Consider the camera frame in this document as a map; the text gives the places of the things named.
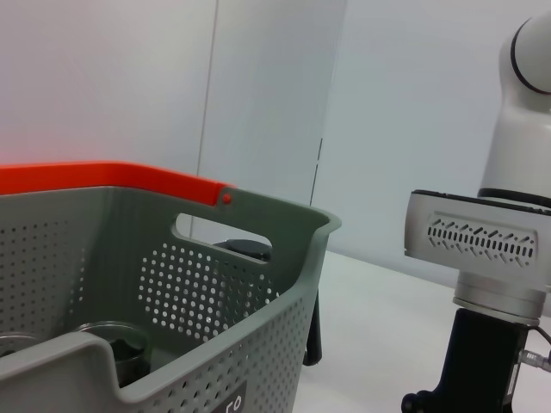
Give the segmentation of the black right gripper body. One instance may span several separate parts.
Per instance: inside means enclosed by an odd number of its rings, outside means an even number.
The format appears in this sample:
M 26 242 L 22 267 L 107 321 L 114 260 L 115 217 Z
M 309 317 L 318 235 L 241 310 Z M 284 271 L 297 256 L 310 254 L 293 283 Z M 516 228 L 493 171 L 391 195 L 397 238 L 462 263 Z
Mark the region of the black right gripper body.
M 529 328 L 475 311 L 455 313 L 438 385 L 405 395 L 403 412 L 512 412 Z

